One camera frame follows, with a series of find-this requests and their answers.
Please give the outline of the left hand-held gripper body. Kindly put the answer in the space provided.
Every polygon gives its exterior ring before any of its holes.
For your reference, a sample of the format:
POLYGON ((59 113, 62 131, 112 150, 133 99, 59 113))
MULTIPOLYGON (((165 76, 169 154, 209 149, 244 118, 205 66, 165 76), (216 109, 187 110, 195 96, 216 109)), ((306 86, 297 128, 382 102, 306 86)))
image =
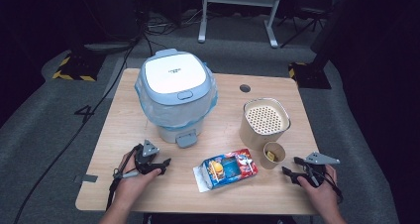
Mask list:
POLYGON ((139 173, 147 174, 152 170, 159 168, 159 164, 154 164, 153 160, 159 152, 154 144, 149 140, 145 140, 143 144, 135 146, 135 166, 139 173))

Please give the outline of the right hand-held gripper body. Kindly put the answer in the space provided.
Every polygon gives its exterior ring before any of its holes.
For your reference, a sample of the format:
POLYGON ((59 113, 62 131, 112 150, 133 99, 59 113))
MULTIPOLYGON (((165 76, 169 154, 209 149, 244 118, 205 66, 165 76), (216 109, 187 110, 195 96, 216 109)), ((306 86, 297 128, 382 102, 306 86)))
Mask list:
POLYGON ((340 160, 313 152, 303 162, 303 170, 309 176, 311 184, 320 186, 325 179, 326 165, 337 165, 340 163, 340 160))

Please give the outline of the brown paper cup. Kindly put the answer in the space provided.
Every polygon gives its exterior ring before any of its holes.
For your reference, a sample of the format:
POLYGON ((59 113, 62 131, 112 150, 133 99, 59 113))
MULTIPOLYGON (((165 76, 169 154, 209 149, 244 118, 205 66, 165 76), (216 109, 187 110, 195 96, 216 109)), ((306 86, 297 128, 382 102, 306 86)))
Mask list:
POLYGON ((262 158, 261 158, 261 165, 263 168, 274 169, 284 160, 285 160, 285 149, 281 144, 277 142, 268 142, 264 145, 262 149, 262 158), (267 158, 265 154, 267 151, 271 151, 275 154, 276 160, 274 162, 270 161, 267 158))

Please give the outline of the beige container with strainer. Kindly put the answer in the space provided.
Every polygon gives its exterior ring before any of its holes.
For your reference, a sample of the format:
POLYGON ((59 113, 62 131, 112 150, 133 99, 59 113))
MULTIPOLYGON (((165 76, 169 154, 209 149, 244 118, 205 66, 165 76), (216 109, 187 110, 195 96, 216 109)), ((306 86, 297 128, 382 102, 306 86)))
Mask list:
POLYGON ((249 149, 261 151, 276 142, 291 126, 289 115, 274 98, 257 98, 244 104, 239 136, 249 149))

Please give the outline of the blue white pedal bin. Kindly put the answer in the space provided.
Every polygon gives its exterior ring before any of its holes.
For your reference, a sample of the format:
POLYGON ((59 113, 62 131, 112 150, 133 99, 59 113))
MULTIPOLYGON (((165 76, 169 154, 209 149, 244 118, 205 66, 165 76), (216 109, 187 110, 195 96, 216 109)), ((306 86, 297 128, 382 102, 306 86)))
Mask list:
POLYGON ((176 49, 158 51, 148 58, 135 89, 159 136, 181 148, 197 143, 204 119, 218 101, 212 71, 197 56, 176 49))

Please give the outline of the person's right hand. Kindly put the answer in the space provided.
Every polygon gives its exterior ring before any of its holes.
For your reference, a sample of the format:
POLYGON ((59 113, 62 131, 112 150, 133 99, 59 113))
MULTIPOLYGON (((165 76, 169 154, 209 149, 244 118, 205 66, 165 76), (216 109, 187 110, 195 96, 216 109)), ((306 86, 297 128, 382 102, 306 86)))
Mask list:
POLYGON ((302 176, 297 180, 306 191, 314 208, 323 218, 330 218, 339 213, 337 194, 327 181, 324 181, 319 187, 313 187, 302 176))

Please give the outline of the person's left hand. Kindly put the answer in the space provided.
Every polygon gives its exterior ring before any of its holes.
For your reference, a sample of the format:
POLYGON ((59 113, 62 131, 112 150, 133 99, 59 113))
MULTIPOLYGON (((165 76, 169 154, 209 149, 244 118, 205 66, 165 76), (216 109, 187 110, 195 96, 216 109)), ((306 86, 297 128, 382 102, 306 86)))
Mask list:
MULTIPOLYGON (((123 172, 135 169, 135 153, 126 153, 119 165, 123 172)), ((161 169, 157 168, 147 174, 138 174, 132 177, 122 178, 119 182, 114 203, 133 204, 141 196, 147 186, 160 175, 161 169)))

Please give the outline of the translucent plastic bin liner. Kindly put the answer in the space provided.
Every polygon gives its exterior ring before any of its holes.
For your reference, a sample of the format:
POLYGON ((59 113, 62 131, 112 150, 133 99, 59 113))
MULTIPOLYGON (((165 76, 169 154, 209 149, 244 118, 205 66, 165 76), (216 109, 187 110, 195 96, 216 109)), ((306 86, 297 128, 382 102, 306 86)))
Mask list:
POLYGON ((148 119, 168 130, 200 122, 218 101, 215 78, 202 62, 147 61, 140 70, 135 89, 148 119))

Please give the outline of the grey tape piece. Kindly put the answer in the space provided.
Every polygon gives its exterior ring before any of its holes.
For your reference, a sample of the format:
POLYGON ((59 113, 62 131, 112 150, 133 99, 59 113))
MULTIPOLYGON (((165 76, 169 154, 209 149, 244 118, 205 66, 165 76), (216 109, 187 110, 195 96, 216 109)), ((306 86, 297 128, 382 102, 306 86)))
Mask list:
POLYGON ((97 178, 98 178, 97 175, 83 174, 83 175, 76 175, 73 181, 75 183, 83 184, 84 182, 95 182, 97 178))

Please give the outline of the black yellow striped stand base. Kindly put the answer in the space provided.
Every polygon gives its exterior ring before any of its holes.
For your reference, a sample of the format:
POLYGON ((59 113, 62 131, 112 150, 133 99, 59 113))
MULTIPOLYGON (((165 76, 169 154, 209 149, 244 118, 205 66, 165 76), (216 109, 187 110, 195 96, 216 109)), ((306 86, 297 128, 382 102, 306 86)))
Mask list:
POLYGON ((331 88, 324 70, 314 68, 311 63, 292 62, 288 65, 288 72, 299 88, 331 88))
POLYGON ((105 58, 105 55, 75 56, 73 53, 68 53, 52 77, 54 79, 96 81, 105 58))

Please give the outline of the grey flat stand base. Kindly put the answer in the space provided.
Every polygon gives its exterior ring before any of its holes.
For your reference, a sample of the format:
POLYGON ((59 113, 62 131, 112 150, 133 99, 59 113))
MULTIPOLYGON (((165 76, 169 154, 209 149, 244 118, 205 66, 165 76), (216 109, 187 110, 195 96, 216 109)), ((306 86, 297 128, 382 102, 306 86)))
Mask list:
POLYGON ((131 43, 127 42, 107 42, 103 44, 88 44, 84 47, 93 53, 100 55, 112 55, 121 53, 132 46, 131 43))

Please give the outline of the black tripod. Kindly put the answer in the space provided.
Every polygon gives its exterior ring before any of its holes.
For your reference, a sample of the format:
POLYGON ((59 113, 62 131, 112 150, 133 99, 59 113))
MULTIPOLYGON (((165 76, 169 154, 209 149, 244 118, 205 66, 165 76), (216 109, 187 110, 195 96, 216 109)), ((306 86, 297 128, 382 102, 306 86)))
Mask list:
POLYGON ((277 26, 281 26, 287 19, 291 19, 295 29, 295 34, 283 42, 280 47, 284 48, 286 45, 291 43, 294 39, 300 36, 308 28, 312 28, 312 31, 315 31, 316 26, 320 25, 321 28, 324 28, 322 24, 323 20, 327 20, 331 15, 332 10, 330 8, 319 8, 319 7, 308 7, 308 6, 295 6, 293 8, 293 14, 283 17, 277 26), (295 18, 301 20, 309 20, 309 22, 303 27, 298 29, 295 23, 295 18))

